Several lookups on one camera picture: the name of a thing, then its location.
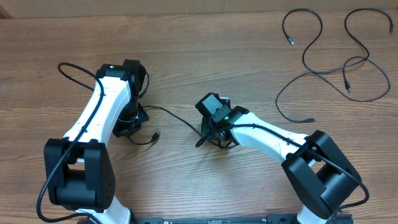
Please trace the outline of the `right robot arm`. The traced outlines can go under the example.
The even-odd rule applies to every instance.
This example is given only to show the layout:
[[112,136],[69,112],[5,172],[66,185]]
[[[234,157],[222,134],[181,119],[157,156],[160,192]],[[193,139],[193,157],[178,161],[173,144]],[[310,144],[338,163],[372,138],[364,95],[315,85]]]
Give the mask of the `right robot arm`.
[[269,214],[265,223],[352,223],[342,215],[345,200],[359,187],[361,177],[332,138],[323,131],[297,134],[259,119],[229,98],[208,93],[196,105],[202,115],[201,139],[235,143],[257,149],[283,168],[303,204],[298,213]]

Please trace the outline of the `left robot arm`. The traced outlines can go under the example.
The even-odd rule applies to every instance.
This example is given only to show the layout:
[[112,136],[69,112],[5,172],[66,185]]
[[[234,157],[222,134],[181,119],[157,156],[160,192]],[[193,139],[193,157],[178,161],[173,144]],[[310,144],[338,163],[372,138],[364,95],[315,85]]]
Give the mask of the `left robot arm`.
[[47,223],[87,217],[93,223],[132,223],[133,214],[115,195],[116,178],[107,146],[112,135],[131,137],[149,117],[139,103],[149,75],[138,60],[104,64],[89,102],[72,128],[44,146],[47,180],[36,205]]

